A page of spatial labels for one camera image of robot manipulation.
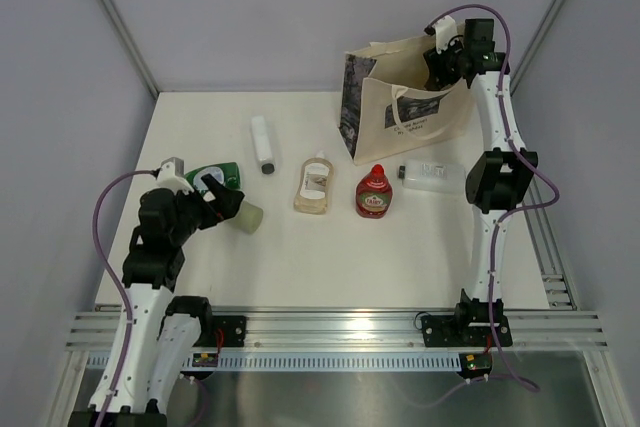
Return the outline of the white tube bottle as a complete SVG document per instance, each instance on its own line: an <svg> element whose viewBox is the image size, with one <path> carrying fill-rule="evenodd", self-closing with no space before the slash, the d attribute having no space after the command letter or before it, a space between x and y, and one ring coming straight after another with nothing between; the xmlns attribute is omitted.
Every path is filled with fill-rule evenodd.
<svg viewBox="0 0 640 427"><path fill-rule="evenodd" d="M275 172L275 159L266 119L263 116L252 117L250 129L260 171L264 175L271 175Z"/></svg>

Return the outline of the clear amber soap bottle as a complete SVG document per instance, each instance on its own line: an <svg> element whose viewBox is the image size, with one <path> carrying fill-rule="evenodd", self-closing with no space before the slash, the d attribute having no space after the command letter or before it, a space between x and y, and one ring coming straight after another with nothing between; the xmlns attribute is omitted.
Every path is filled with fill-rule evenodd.
<svg viewBox="0 0 640 427"><path fill-rule="evenodd" d="M311 215L326 214L334 167L324 151L307 159L301 167L300 181L293 202L296 212Z"/></svg>

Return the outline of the green bottle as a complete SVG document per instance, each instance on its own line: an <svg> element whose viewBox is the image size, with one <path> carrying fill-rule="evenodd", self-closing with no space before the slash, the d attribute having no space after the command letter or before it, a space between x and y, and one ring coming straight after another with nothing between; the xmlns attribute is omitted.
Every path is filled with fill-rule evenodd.
<svg viewBox="0 0 640 427"><path fill-rule="evenodd" d="M202 195L205 196L209 189L202 180L206 175L211 175L217 182L222 184L225 188L231 190L241 189L241 175L240 168L236 162L225 162L211 164L207 166L198 167L189 171L185 178L186 180Z"/></svg>

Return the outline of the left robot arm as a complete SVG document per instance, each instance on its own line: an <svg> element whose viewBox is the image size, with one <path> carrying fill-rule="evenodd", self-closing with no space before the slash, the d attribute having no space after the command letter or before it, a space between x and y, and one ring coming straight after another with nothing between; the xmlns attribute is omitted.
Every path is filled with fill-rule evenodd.
<svg viewBox="0 0 640 427"><path fill-rule="evenodd" d="M217 340L209 300L178 296L175 287L184 244L197 231L236 217L244 194L210 175L203 182L211 199L180 174L141 197L122 273L111 277L123 305L109 360L88 407L73 412L69 425L166 425L189 351Z"/></svg>

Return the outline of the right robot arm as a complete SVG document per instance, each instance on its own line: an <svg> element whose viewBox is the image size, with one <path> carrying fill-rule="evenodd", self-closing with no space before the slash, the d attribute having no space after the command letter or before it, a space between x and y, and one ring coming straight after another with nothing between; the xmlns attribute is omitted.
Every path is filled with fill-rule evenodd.
<svg viewBox="0 0 640 427"><path fill-rule="evenodd" d="M484 151L469 171L465 195L474 220L471 279L450 314L425 314L426 346L482 347L488 337L512 343L502 300L502 270L508 225L522 205L538 155L525 147L511 102L509 63L495 49L494 22L445 16L426 28L435 47L425 53L432 85L444 89L465 81L477 107Z"/></svg>

